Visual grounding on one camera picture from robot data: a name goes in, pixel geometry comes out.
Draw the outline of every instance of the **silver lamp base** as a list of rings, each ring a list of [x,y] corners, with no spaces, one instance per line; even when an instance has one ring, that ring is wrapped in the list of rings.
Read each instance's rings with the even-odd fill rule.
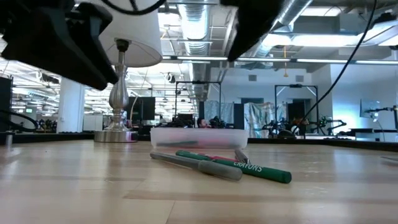
[[[94,142],[137,142],[136,131],[96,131]]]

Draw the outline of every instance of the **white lamp shade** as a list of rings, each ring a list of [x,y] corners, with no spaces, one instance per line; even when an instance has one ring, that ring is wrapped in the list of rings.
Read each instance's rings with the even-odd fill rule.
[[[157,0],[136,0],[140,10],[145,9]],[[160,44],[159,20],[157,10],[143,16],[130,16],[109,8],[99,0],[90,1],[104,6],[113,16],[113,21],[99,36],[99,40],[113,64],[118,62],[119,51],[116,39],[130,41],[126,52],[125,64],[128,67],[149,67],[162,61],[162,47]],[[120,8],[132,10],[127,0],[112,0]]]

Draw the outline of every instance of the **metal frame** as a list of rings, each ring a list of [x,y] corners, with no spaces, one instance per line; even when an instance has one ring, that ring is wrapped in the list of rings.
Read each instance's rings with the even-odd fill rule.
[[[286,87],[289,87],[289,88],[303,88],[303,87],[305,87],[309,92],[311,92],[315,96],[316,102],[318,102],[318,86],[315,86],[315,85],[301,85],[301,84],[275,85],[275,121],[278,121],[277,120],[278,119],[278,107],[277,107],[277,105],[278,105],[278,101],[277,101],[278,100],[278,96],[279,96],[279,94],[281,94],[286,89]],[[316,109],[317,109],[317,122],[318,122],[319,121],[319,106],[318,105],[317,105]]]
[[[205,84],[218,84],[219,91],[219,99],[218,99],[218,117],[221,119],[221,82],[203,82],[203,81],[176,81],[175,82],[175,108],[174,108],[174,116],[177,117],[177,92],[178,92],[178,84],[180,83],[191,83],[196,85],[205,85]]]

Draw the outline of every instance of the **ductwork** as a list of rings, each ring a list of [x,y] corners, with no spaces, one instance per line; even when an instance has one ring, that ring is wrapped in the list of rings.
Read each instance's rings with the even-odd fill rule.
[[[284,30],[291,32],[293,23],[299,18],[303,11],[312,3],[313,0],[286,0],[285,6],[278,18],[274,22],[272,30]],[[265,57],[271,51],[273,46],[263,45],[262,41],[267,37],[263,36],[257,50],[254,51],[252,56]]]
[[[202,4],[180,4],[177,6],[182,18],[184,39],[203,40],[207,37],[210,7]],[[203,42],[185,42],[188,55],[208,55],[209,45]],[[206,64],[192,64],[193,81],[209,81],[210,72],[206,72]],[[200,101],[207,99],[208,85],[203,90],[193,90],[195,98]]]

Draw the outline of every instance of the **ceiling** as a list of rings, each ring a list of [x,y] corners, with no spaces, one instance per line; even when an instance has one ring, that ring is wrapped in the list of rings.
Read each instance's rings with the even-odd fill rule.
[[[378,0],[377,8],[392,8],[397,4],[396,0]],[[184,0],[169,0],[170,7],[174,3],[186,2]],[[208,4],[217,1],[207,0]],[[301,17],[308,16],[327,16],[336,17],[341,14],[361,14],[366,17],[366,9],[372,6],[373,0],[314,0]],[[231,39],[234,37],[234,25],[236,23],[236,9],[232,7],[222,7],[212,4],[210,9],[208,35],[205,41],[208,43],[210,51],[208,56],[225,56],[231,46]],[[181,28],[181,18],[176,14],[159,13],[160,36],[163,55],[186,55],[186,39],[183,38]],[[5,48],[6,43],[0,39],[0,52]],[[287,57],[287,58],[347,58],[352,51],[351,47],[302,47],[295,45],[275,46],[271,48],[269,57]],[[370,45],[362,47],[358,52],[358,58],[363,59],[382,59],[387,57],[388,47]],[[160,63],[149,68],[129,68],[127,71],[126,83],[129,94],[132,96],[156,96],[157,112],[171,116],[174,112],[175,84],[170,83],[165,78],[167,75],[173,75],[176,80],[191,81],[190,63]],[[273,63],[272,69],[281,68],[302,68],[307,72],[313,72],[319,67],[317,64],[309,63]],[[59,99],[60,85],[43,82],[42,74],[61,80],[57,74],[40,71],[38,68],[20,62],[8,62],[0,58],[0,74],[3,77],[13,77],[15,88],[14,104],[33,105],[33,101],[40,101],[46,105],[51,101],[51,105],[46,108],[41,106],[40,112],[51,115],[57,112],[57,100]],[[210,77],[211,80],[217,79],[216,75]],[[86,89],[86,113],[110,113],[111,108],[108,104],[108,96],[111,85],[104,91],[98,91],[91,88]],[[193,103],[193,91],[182,91],[178,96],[178,111],[181,113],[195,113],[197,108]]]

